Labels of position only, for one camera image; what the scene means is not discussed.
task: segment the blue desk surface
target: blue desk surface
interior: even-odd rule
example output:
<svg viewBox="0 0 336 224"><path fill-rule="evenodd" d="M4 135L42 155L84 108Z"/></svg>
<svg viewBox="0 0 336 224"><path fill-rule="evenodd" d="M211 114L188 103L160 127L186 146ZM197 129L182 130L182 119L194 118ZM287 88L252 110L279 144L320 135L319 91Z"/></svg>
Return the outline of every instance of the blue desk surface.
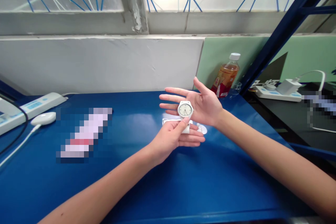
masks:
<svg viewBox="0 0 336 224"><path fill-rule="evenodd" d="M52 109L62 114L62 120L40 128L0 169L0 222L38 222L148 144L159 131L162 118L169 117L159 108L161 93L73 95ZM241 96L222 104L256 130L289 147ZM56 152L92 107L114 110L93 155L84 163L57 162ZM31 129L29 125L18 144ZM103 223L218 223L313 214L237 145L216 129L207 129L205 143L173 151L120 200ZM1 136L0 149L20 130L18 127Z"/></svg>

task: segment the green partition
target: green partition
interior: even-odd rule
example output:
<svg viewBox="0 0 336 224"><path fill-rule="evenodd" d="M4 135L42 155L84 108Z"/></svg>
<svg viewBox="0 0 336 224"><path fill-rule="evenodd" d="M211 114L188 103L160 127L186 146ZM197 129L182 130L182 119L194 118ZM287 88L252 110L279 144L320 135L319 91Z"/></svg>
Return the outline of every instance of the green partition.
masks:
<svg viewBox="0 0 336 224"><path fill-rule="evenodd" d="M205 38L201 58L199 60L197 78L211 88L221 65L229 60L231 53L240 53L238 61L240 70L236 77L239 80L253 62L268 37L237 36Z"/></svg>
<svg viewBox="0 0 336 224"><path fill-rule="evenodd" d="M240 71L236 80L240 80L260 52L268 37L265 36L234 36L209 37L203 45L198 65L197 77L208 88L212 86L220 66L228 61L231 53L240 53L238 61ZM295 78L311 70L322 70L326 73L326 81L336 81L336 36L331 35L300 35L292 36L272 60L286 55L281 77L273 79ZM321 74L311 73L301 78L301 82L318 82Z"/></svg>

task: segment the white power strip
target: white power strip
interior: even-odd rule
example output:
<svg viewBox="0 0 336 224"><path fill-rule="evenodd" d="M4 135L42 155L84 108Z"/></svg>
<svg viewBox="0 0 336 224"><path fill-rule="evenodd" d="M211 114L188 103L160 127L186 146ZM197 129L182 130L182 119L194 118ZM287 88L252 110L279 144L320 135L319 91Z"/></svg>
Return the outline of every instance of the white power strip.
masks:
<svg viewBox="0 0 336 224"><path fill-rule="evenodd" d="M290 95L282 95L277 90L270 91L263 86L254 86L256 95L260 98L274 99L274 100L286 100L291 102L300 102L301 94L299 92L291 93Z"/></svg>
<svg viewBox="0 0 336 224"><path fill-rule="evenodd" d="M49 93L21 106L20 108L22 108L26 112L28 119L31 119L43 113L44 111L47 111L48 109L51 109L65 102L66 100L67 99L60 94ZM22 112L13 116L9 116L7 114L0 115L0 135L19 126L24 122L25 115Z"/></svg>

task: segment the wrist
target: wrist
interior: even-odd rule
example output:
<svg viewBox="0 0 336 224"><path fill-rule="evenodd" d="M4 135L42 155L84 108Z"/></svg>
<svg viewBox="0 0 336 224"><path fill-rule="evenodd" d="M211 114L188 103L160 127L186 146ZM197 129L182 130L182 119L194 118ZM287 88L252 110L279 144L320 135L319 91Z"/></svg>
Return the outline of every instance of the wrist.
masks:
<svg viewBox="0 0 336 224"><path fill-rule="evenodd" d="M218 117L215 121L215 125L213 125L213 127L219 130L219 128L221 128L225 124L225 122L229 120L230 116L232 116L230 112L228 112L225 109L222 109L221 112L218 114Z"/></svg>
<svg viewBox="0 0 336 224"><path fill-rule="evenodd" d="M150 168L154 168L158 165L158 157L155 154L155 151L150 146L150 144L146 145L140 151L141 161L145 164L150 166Z"/></svg>

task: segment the white charger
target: white charger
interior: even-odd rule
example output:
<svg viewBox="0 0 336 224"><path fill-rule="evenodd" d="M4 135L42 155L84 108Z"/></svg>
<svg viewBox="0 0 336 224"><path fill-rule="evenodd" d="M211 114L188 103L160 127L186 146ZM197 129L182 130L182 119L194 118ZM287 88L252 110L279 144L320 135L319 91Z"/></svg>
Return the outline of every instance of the white charger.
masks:
<svg viewBox="0 0 336 224"><path fill-rule="evenodd" d="M291 93L295 93L299 87L301 87L302 84L300 84L296 79L285 79L277 88L276 90L282 94L282 95L289 95Z"/></svg>
<svg viewBox="0 0 336 224"><path fill-rule="evenodd" d="M26 136L26 138L20 143L16 149L8 155L1 163L0 167L11 157L14 155L15 152L17 152L18 149L21 148L22 145L28 140L28 138L33 134L36 130L38 130L42 125L47 125L56 120L56 112L49 112L49 113L43 113L41 115L36 116L32 121L31 125L34 125L35 127L31 130L31 132Z"/></svg>

